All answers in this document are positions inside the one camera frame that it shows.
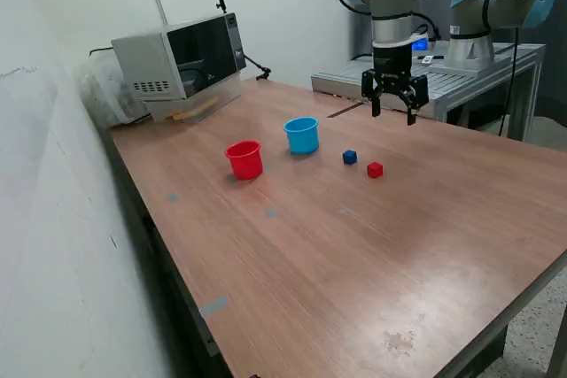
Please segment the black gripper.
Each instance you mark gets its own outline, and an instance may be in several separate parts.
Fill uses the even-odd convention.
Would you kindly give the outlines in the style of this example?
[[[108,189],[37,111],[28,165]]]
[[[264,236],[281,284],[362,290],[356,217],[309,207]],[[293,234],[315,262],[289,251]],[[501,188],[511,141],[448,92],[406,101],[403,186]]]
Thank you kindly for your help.
[[[412,48],[410,44],[373,48],[373,69],[361,75],[361,95],[370,101],[372,117],[381,113],[382,91],[398,91],[398,98],[407,107],[407,124],[416,123],[419,110],[429,103],[427,76],[411,77]]]

